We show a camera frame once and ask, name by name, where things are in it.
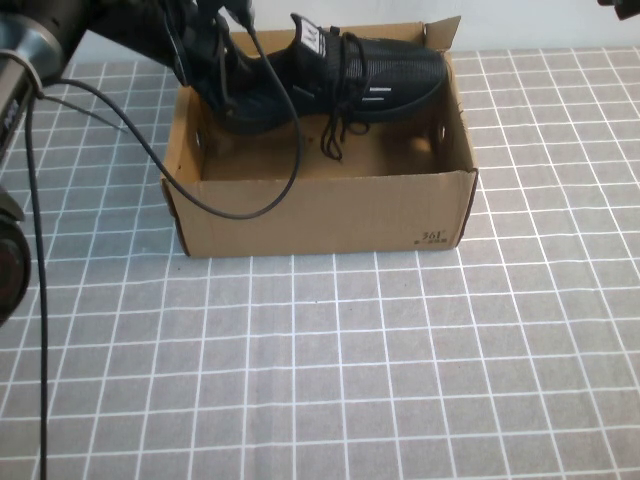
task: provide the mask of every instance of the black shoelace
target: black shoelace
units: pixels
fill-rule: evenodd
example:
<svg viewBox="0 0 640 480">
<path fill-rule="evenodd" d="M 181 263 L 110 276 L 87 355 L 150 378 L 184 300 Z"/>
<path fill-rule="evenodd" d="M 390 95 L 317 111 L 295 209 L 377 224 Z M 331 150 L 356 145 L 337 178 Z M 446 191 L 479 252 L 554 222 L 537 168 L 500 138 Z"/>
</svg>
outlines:
<svg viewBox="0 0 640 480">
<path fill-rule="evenodd" d="M 332 29 L 333 34 L 339 34 L 337 29 Z M 347 69 L 349 67 L 347 61 L 347 53 L 349 42 L 358 48 L 360 61 L 362 62 L 362 74 L 356 79 L 347 79 Z M 322 153 L 334 160 L 342 160 L 342 149 L 340 143 L 344 143 L 347 131 L 354 135 L 365 135 L 369 132 L 369 124 L 359 122 L 362 129 L 353 128 L 353 111 L 356 102 L 362 101 L 367 88 L 369 87 L 369 66 L 367 58 L 364 54 L 364 47 L 360 39 L 353 33 L 345 32 L 342 35 L 340 57 L 340 73 L 338 80 L 333 85 L 331 99 L 331 114 L 324 132 L 322 133 Z M 337 140 L 338 124 L 342 122 L 342 132 L 340 133 L 340 142 Z"/>
</svg>

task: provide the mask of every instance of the gray grid mat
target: gray grid mat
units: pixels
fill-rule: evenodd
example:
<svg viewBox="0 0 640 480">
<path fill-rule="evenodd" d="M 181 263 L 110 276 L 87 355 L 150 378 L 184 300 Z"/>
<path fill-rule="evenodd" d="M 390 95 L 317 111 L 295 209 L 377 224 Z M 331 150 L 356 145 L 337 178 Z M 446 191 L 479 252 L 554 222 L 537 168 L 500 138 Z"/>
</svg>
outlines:
<svg viewBox="0 0 640 480">
<path fill-rule="evenodd" d="M 640 54 L 455 58 L 483 172 L 438 254 L 191 261 L 133 137 L 41 107 L 51 478 L 640 478 Z M 170 74 L 71 73 L 162 153 Z M 32 290 L 0 331 L 3 480 L 37 470 L 38 322 Z"/>
</svg>

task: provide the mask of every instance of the shoe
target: shoe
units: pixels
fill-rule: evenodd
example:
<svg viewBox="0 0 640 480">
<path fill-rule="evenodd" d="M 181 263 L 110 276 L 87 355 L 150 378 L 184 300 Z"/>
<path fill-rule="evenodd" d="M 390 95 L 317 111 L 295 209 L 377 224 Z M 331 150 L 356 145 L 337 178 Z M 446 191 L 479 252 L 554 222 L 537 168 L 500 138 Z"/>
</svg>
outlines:
<svg viewBox="0 0 640 480">
<path fill-rule="evenodd" d="M 299 116 L 326 114 L 325 155 L 342 159 L 336 138 L 347 131 L 364 134 L 369 124 L 406 118 L 433 102 L 447 83 L 443 55 L 410 42 L 364 39 L 332 27 L 317 27 L 291 15 L 296 35 L 291 45 L 269 55 Z M 260 59 L 226 44 L 223 102 L 209 102 L 223 127 L 259 134 L 290 122 L 290 116 Z"/>
</svg>

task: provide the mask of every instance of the black cable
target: black cable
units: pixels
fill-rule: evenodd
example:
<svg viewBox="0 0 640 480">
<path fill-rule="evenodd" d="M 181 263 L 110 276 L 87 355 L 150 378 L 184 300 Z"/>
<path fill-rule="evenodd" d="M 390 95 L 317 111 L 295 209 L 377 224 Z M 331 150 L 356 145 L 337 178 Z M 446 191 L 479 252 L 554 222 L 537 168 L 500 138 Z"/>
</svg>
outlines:
<svg viewBox="0 0 640 480">
<path fill-rule="evenodd" d="M 61 79 L 61 80 L 58 80 L 56 83 L 59 84 L 59 85 L 70 85 L 72 87 L 81 88 L 83 90 L 86 90 L 89 93 L 92 93 L 93 95 L 98 97 L 100 100 L 102 100 L 104 103 L 106 103 L 122 119 L 122 121 L 129 128 L 129 130 L 131 131 L 133 136 L 136 137 L 138 142 L 140 142 L 140 144 L 142 145 L 142 148 L 144 148 L 145 151 L 147 152 L 147 154 L 149 154 L 149 157 L 151 157 L 151 160 L 153 160 L 153 162 L 156 164 L 156 166 L 162 172 L 162 174 L 166 177 L 166 179 L 169 181 L 169 183 L 171 185 L 173 185 L 173 187 L 178 192 L 180 192 L 180 194 L 182 194 L 191 203 L 193 203 L 197 207 L 201 208 L 205 212 L 208 212 L 208 213 L 210 213 L 212 215 L 216 215 L 218 217 L 227 218 L 229 220 L 251 220 L 251 219 L 254 219 L 254 218 L 261 217 L 262 215 L 264 215 L 266 213 L 269 213 L 271 210 L 273 210 L 275 207 L 277 207 L 282 202 L 282 200 L 284 200 L 284 198 L 289 194 L 289 191 L 291 190 L 291 187 L 293 187 L 293 184 L 295 183 L 296 179 L 298 178 L 298 173 L 300 171 L 300 165 L 302 164 L 302 154 L 304 152 L 304 138 L 302 136 L 302 126 L 300 125 L 300 119 L 298 118 L 298 113 L 296 112 L 296 108 L 294 107 L 293 102 L 289 98 L 289 95 L 287 94 L 287 90 L 284 88 L 284 85 L 282 85 L 282 82 L 278 78 L 277 73 L 273 69 L 273 66 L 269 62 L 269 59 L 267 58 L 267 54 L 264 52 L 264 50 L 262 48 L 262 45 L 260 44 L 260 41 L 258 40 L 258 37 L 256 35 L 255 29 L 253 27 L 251 27 L 248 30 L 248 32 L 249 32 L 249 35 L 251 36 L 251 39 L 253 40 L 253 43 L 256 46 L 256 49 L 258 50 L 258 53 L 260 54 L 260 57 L 262 58 L 262 60 L 265 63 L 265 67 L 267 68 L 267 71 L 269 72 L 269 75 L 271 76 L 271 78 L 273 80 L 273 83 L 278 88 L 279 92 L 282 95 L 282 99 L 286 102 L 287 107 L 291 112 L 291 119 L 292 119 L 293 124 L 295 126 L 296 137 L 297 137 L 297 142 L 298 142 L 295 165 L 293 167 L 293 171 L 291 173 L 291 177 L 289 178 L 289 181 L 287 182 L 287 185 L 282 190 L 280 195 L 278 195 L 278 197 L 273 202 L 271 202 L 269 205 L 267 205 L 263 209 L 258 210 L 257 212 L 247 213 L 247 214 L 227 213 L 227 212 L 223 212 L 223 211 L 217 210 L 217 209 L 215 209 L 213 207 L 210 207 L 209 205 L 206 205 L 205 203 L 202 203 L 200 200 L 198 200 L 193 195 L 191 195 L 189 192 L 187 192 L 187 190 L 185 190 L 185 188 L 182 185 L 180 185 L 180 183 L 169 173 L 169 171 L 164 166 L 162 161 L 158 158 L 158 156 L 153 151 L 153 149 L 151 148 L 149 143 L 145 140 L 145 138 L 142 135 L 142 133 L 140 133 L 140 130 L 138 130 L 136 128 L 136 126 L 129 119 L 127 114 L 124 113 L 122 111 L 122 109 L 120 107 L 118 107 L 118 105 L 116 105 L 113 102 L 113 100 L 111 100 L 107 95 L 102 93 L 97 88 L 92 87 L 91 85 L 87 85 L 87 84 L 85 84 L 85 83 L 83 83 L 81 81 L 78 81 L 78 80 Z"/>
<path fill-rule="evenodd" d="M 40 215 L 40 199 L 38 197 L 38 180 L 36 178 L 36 162 L 33 153 L 33 110 L 35 97 L 29 101 L 27 118 L 24 126 L 24 141 L 29 168 L 29 185 L 31 187 L 31 205 L 33 207 L 33 225 L 36 234 L 36 251 L 38 255 L 38 276 L 40 277 L 40 480 L 47 478 L 47 409 L 48 409 L 48 357 L 49 357 L 49 313 L 47 309 L 47 274 L 45 269 L 44 246 L 42 244 L 42 218 Z"/>
<path fill-rule="evenodd" d="M 282 95 L 282 99 L 285 101 L 287 108 L 291 113 L 291 119 L 293 121 L 295 131 L 296 131 L 296 139 L 297 139 L 297 152 L 295 164 L 293 167 L 293 171 L 291 173 L 291 177 L 287 182 L 287 185 L 282 190 L 280 195 L 267 205 L 265 208 L 258 210 L 257 212 L 250 214 L 231 214 L 216 210 L 208 205 L 205 205 L 197 198 L 193 197 L 189 192 L 187 192 L 184 187 L 178 183 L 178 181 L 168 172 L 165 166 L 162 164 L 158 156 L 151 149 L 151 146 L 144 139 L 142 133 L 136 128 L 133 122 L 129 119 L 129 117 L 116 105 L 109 97 L 105 94 L 97 90 L 96 88 L 87 85 L 78 80 L 69 80 L 63 79 L 56 82 L 61 85 L 70 85 L 77 88 L 81 88 L 86 90 L 99 99 L 101 99 L 105 104 L 107 104 L 129 127 L 129 130 L 133 133 L 136 139 L 140 142 L 142 147 L 149 154 L 153 162 L 157 165 L 163 175 L 167 178 L 169 183 L 174 186 L 178 192 L 184 195 L 189 201 L 203 209 L 204 211 L 211 213 L 213 215 L 227 218 L 230 220 L 250 220 L 257 217 L 260 217 L 275 207 L 277 207 L 284 198 L 289 194 L 293 184 L 298 178 L 298 173 L 300 171 L 300 166 L 302 164 L 302 155 L 304 152 L 304 137 L 302 135 L 302 126 L 300 124 L 300 119 L 298 118 L 298 114 L 296 112 L 295 106 L 293 102 L 289 98 L 289 95 L 278 78 L 273 66 L 269 62 L 260 41 L 258 40 L 257 34 L 253 26 L 247 27 L 247 31 L 253 40 L 253 43 L 262 58 L 267 72 L 269 76 L 273 80 L 274 85 Z M 35 101 L 36 99 L 46 99 L 42 91 L 40 91 L 40 83 L 38 79 L 31 79 L 33 88 L 34 88 L 34 97 L 30 99 L 29 105 L 27 107 L 27 115 L 25 120 L 25 149 L 26 149 L 26 157 L 27 157 L 27 167 L 29 170 L 29 184 L 31 189 L 31 203 L 33 208 L 33 223 L 35 229 L 35 240 L 36 240 L 36 252 L 38 259 L 38 276 L 40 280 L 40 326 L 41 326 L 41 356 L 40 356 L 40 480 L 46 480 L 47 478 L 47 417 L 48 417 L 48 354 L 49 354 L 49 315 L 48 315 L 48 307 L 47 307 L 47 277 L 46 277 L 46 265 L 45 265 L 45 255 L 44 255 L 44 245 L 42 240 L 42 217 L 40 211 L 40 199 L 38 196 L 38 181 L 37 181 L 37 171 L 36 171 L 36 162 L 35 162 L 35 154 L 33 148 L 33 114 L 35 109 Z"/>
</svg>

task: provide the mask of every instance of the cardboard box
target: cardboard box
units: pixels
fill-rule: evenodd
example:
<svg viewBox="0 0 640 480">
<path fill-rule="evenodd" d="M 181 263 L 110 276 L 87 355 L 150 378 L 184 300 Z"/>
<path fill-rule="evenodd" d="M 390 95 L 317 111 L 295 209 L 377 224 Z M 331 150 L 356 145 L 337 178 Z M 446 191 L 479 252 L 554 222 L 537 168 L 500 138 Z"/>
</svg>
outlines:
<svg viewBox="0 0 640 480">
<path fill-rule="evenodd" d="M 345 28 L 363 37 L 419 42 L 447 51 L 460 18 Z M 268 52 L 286 48 L 293 31 L 262 32 Z M 248 54 L 246 34 L 234 40 Z M 348 135 L 342 163 L 320 151 L 326 116 L 303 118 L 307 140 L 299 179 L 275 210 L 232 221 L 201 211 L 162 179 L 182 246 L 194 257 L 437 250 L 458 245 L 478 169 L 451 58 L 446 98 L 406 121 Z M 231 135 L 212 120 L 198 95 L 179 92 L 165 165 L 187 190 L 215 208 L 247 213 L 282 190 L 295 157 L 293 126 L 268 134 Z"/>
</svg>

